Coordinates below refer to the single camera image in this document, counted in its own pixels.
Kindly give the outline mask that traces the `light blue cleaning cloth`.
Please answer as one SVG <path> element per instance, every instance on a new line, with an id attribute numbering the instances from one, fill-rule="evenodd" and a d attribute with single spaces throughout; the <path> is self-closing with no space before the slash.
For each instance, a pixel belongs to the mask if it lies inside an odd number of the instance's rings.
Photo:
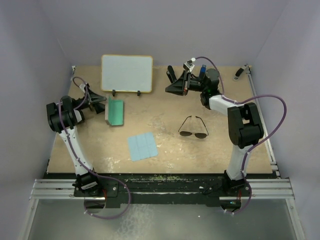
<path id="1" fill-rule="evenodd" d="M 133 162 L 156 157 L 158 149 L 152 132 L 130 136 L 127 139 L 130 159 Z"/>

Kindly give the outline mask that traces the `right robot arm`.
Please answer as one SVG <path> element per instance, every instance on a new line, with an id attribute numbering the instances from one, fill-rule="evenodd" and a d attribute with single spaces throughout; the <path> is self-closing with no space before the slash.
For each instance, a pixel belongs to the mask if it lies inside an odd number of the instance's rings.
<path id="1" fill-rule="evenodd" d="M 172 66 L 168 66 L 166 75 L 170 81 L 165 89 L 167 93 L 185 96 L 189 91 L 200 92 L 204 107 L 227 116 L 228 135 L 233 148 L 230 162 L 223 174 L 222 190 L 228 196 L 235 195 L 240 188 L 247 186 L 247 161 L 251 148 L 264 136 L 257 105 L 253 102 L 236 103 L 224 97 L 219 91 L 220 73 L 214 68 L 207 69 L 205 65 L 196 77 L 186 69 L 180 77 L 176 77 Z"/>

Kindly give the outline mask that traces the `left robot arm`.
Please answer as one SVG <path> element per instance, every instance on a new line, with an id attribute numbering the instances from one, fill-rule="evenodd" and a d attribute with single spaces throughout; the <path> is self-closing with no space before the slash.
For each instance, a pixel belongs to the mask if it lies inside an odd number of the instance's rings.
<path id="1" fill-rule="evenodd" d="M 87 159 L 81 147 L 77 125 L 85 121 L 83 110 L 89 108 L 97 114 L 105 111 L 105 96 L 85 90 L 84 97 L 74 99 L 63 96 L 58 103 L 46 105 L 47 121 L 50 129 L 58 133 L 72 159 L 76 180 L 75 189 L 85 195 L 98 196 L 103 191 L 103 184 L 93 174 L 94 167 Z"/>

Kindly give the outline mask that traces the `green lined glasses case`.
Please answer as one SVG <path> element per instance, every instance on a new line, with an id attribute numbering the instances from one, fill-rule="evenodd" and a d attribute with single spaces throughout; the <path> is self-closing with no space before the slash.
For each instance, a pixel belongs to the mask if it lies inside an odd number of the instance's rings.
<path id="1" fill-rule="evenodd" d="M 117 127 L 124 125 L 124 101 L 111 96 L 105 104 L 105 121 L 109 126 Z"/>

